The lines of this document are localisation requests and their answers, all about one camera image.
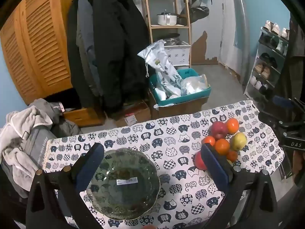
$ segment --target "white sneaker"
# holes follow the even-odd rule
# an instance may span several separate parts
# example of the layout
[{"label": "white sneaker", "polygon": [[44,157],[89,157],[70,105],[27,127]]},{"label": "white sneaker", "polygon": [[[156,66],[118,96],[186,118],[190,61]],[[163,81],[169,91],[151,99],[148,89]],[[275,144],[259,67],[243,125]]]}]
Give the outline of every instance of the white sneaker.
[{"label": "white sneaker", "polygon": [[253,86],[255,86],[255,84],[256,84],[256,78],[255,78],[255,76],[252,76],[252,77],[251,77],[250,83],[251,83]]},{"label": "white sneaker", "polygon": [[260,89],[260,87],[262,87],[262,83],[260,81],[257,81],[255,84],[255,88],[258,90]]},{"label": "white sneaker", "polygon": [[275,50],[280,54],[284,53],[283,41],[280,40],[280,42],[278,43],[278,46]]},{"label": "white sneaker", "polygon": [[271,31],[271,29],[272,29],[271,26],[272,26],[272,22],[271,21],[266,21],[266,24],[265,24],[264,28]]},{"label": "white sneaker", "polygon": [[286,56],[287,50],[288,50],[288,46],[286,45],[286,46],[284,47],[284,53],[283,53],[284,56]]},{"label": "white sneaker", "polygon": [[281,33],[281,37],[284,38],[284,39],[288,39],[288,32],[289,32],[288,29],[283,28],[283,31]]},{"label": "white sneaker", "polygon": [[276,23],[274,23],[273,26],[272,26],[271,32],[273,32],[273,33],[279,35],[279,34],[280,34],[280,27],[279,27],[279,25],[276,24]]}]

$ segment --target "green glass bowl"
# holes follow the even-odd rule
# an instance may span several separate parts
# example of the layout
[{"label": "green glass bowl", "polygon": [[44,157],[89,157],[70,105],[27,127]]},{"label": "green glass bowl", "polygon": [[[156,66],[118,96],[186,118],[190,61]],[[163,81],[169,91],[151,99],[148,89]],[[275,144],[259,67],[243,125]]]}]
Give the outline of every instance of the green glass bowl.
[{"label": "green glass bowl", "polygon": [[158,172],[140,151],[109,150],[87,188],[93,207],[111,219],[133,220],[148,212],[160,190]]}]

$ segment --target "metal pot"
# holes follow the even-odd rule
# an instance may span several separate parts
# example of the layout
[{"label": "metal pot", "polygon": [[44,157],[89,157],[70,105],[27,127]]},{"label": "metal pot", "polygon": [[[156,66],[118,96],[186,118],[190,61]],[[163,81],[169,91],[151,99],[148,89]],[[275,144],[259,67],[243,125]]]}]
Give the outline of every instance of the metal pot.
[{"label": "metal pot", "polygon": [[162,39],[165,41],[165,46],[170,45],[179,45],[180,44],[180,34],[179,33],[170,33],[162,37]]},{"label": "metal pot", "polygon": [[164,11],[158,16],[158,24],[163,26],[174,26],[177,24],[177,14]]}]

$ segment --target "table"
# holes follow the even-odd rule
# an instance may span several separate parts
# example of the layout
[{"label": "table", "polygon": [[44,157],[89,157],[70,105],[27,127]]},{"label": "table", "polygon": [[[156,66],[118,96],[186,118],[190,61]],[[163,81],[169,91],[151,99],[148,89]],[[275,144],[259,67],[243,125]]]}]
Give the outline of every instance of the table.
[{"label": "table", "polygon": [[[214,121],[237,118],[239,131],[247,136],[248,144],[239,152],[234,165],[251,172],[266,169],[272,174],[283,161],[285,155],[279,141],[272,129],[258,120],[258,114],[253,102],[246,100],[130,127],[49,140],[43,169],[59,171],[65,165],[75,163],[94,142],[100,142],[105,151],[121,147],[140,150],[154,162],[162,184],[153,212],[130,221],[112,220],[92,206],[86,192],[81,192],[80,196],[104,228],[138,229],[147,224],[165,229],[182,228],[211,217],[225,195],[217,190],[208,173],[196,169],[192,161],[201,148],[201,139],[209,134]],[[74,224],[72,218],[66,219]]]}]

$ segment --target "fruit pile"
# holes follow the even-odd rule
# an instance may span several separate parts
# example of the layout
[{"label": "fruit pile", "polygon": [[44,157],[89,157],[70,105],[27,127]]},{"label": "fruit pile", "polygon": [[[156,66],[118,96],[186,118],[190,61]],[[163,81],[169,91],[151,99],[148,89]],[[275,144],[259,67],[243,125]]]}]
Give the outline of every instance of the fruit pile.
[{"label": "fruit pile", "polygon": [[[230,118],[227,122],[216,121],[210,128],[210,135],[206,136],[201,143],[210,143],[211,146],[220,154],[226,156],[231,163],[237,160],[237,152],[242,150],[246,143],[247,137],[238,132],[239,122],[235,118]],[[229,141],[225,138],[228,134],[236,133]],[[206,170],[206,166],[201,160],[200,152],[195,155],[195,165],[197,168]]]}]

